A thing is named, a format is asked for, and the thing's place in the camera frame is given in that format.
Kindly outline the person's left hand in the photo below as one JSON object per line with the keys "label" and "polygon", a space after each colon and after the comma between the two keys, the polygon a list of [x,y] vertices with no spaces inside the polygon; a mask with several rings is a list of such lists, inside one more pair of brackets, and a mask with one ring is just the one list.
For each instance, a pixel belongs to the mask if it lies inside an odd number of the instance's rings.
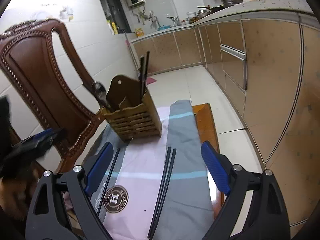
{"label": "person's left hand", "polygon": [[40,178],[34,163],[1,178],[1,208],[14,219],[23,220]]}

